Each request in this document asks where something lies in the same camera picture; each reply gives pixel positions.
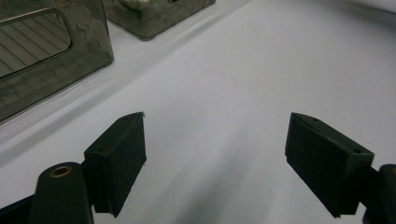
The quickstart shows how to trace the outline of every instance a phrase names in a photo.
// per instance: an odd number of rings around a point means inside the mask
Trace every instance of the white tabletop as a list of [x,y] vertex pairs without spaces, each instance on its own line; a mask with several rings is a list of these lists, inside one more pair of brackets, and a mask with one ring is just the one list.
[[0,207],[143,111],[148,161],[120,216],[95,223],[361,223],[362,205],[333,219],[284,148],[299,112],[372,150],[375,169],[396,162],[395,17],[348,1],[218,0],[149,42],[109,22],[112,65],[0,126]]

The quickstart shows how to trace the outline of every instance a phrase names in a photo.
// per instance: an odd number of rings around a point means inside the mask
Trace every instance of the transparent plastic box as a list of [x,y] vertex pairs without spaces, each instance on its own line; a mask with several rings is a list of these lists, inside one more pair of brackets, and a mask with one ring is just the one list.
[[106,17],[142,40],[185,20],[216,0],[104,0]]
[[0,121],[112,61],[101,0],[0,0]]

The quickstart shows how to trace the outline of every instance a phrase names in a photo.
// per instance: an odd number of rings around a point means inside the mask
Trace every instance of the white table surface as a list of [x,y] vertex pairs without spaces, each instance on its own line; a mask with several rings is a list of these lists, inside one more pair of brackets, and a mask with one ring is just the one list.
[[95,223],[361,223],[362,205],[333,219],[284,148],[299,112],[372,150],[375,169],[396,162],[395,17],[348,1],[218,0],[149,42],[110,22],[112,65],[0,126],[0,207],[144,111],[148,161],[120,216]]

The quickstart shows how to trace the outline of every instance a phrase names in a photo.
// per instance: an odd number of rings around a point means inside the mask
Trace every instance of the black rubber pad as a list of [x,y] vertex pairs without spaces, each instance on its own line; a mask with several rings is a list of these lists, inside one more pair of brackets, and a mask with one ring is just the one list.
[[318,119],[292,113],[286,156],[334,217],[356,213],[359,196],[353,177],[371,167],[371,151]]
[[143,113],[118,119],[85,151],[90,198],[98,213],[116,217],[146,161]]

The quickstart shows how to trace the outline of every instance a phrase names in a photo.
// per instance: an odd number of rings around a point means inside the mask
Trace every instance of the white background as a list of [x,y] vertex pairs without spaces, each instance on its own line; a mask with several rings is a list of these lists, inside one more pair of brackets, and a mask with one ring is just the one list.
[[[394,3],[373,5],[394,11]],[[0,207],[144,111],[148,161],[120,216],[95,223],[333,219],[286,163],[291,112],[396,162],[395,15],[348,1],[218,0],[152,41],[109,22],[115,62],[0,126]]]

